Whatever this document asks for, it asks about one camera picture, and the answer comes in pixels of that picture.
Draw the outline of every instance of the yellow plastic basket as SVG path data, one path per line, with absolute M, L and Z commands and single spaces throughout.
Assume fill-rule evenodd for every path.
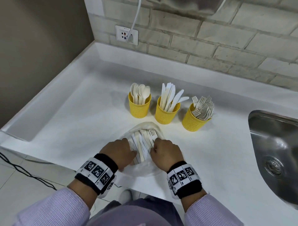
M 193 106 L 193 103 L 190 105 L 187 113 L 184 116 L 184 119 L 182 120 L 182 125 L 185 129 L 191 132 L 198 131 L 203 125 L 205 125 L 206 122 L 208 122 L 210 119 L 207 121 L 202 121 L 194 117 L 194 115 L 191 113 L 195 107 Z
M 147 115 L 150 101 L 151 101 L 151 94 L 146 99 L 145 104 L 143 105 L 134 104 L 133 98 L 130 92 L 128 94 L 128 100 L 129 100 L 129 108 L 132 116 L 134 116 L 135 118 L 144 118 Z
M 157 106 L 156 106 L 156 112 L 155 112 L 155 118 L 160 124 L 169 124 L 173 118 L 175 117 L 177 111 L 180 108 L 180 103 L 176 104 L 174 107 L 173 112 L 165 112 L 162 110 L 159 106 L 161 97 L 157 100 Z

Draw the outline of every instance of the hand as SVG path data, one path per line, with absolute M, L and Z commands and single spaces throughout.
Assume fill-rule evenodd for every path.
M 109 156 L 117 164 L 120 171 L 128 166 L 137 154 L 136 151 L 130 150 L 126 138 L 109 142 L 99 153 Z
M 156 138 L 150 154 L 157 167 L 166 172 L 169 171 L 175 163 L 184 161 L 180 148 L 170 140 Z

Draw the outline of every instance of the power outlet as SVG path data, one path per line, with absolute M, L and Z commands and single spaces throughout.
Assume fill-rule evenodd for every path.
M 127 27 L 121 27 L 118 25 L 115 25 L 116 30 L 116 39 L 118 41 L 127 42 L 128 39 L 128 33 L 130 31 L 130 28 Z M 139 43 L 139 32 L 135 29 L 132 30 L 131 37 L 129 41 L 127 42 L 129 44 L 138 45 Z

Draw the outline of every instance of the brown wall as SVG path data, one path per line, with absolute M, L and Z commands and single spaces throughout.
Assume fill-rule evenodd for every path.
M 0 0 L 0 128 L 93 40 L 84 0 Z

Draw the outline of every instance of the bag of cutlery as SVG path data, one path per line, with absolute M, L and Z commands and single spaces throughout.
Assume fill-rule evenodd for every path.
M 150 133 L 154 133 L 155 137 L 157 135 L 160 139 L 165 139 L 158 125 L 153 122 L 140 123 L 120 138 L 127 138 L 131 151 L 138 151 L 134 162 L 124 168 L 124 174 L 133 177 L 149 177 L 162 172 L 150 156 L 150 150 L 155 140 L 154 136 L 151 136 Z

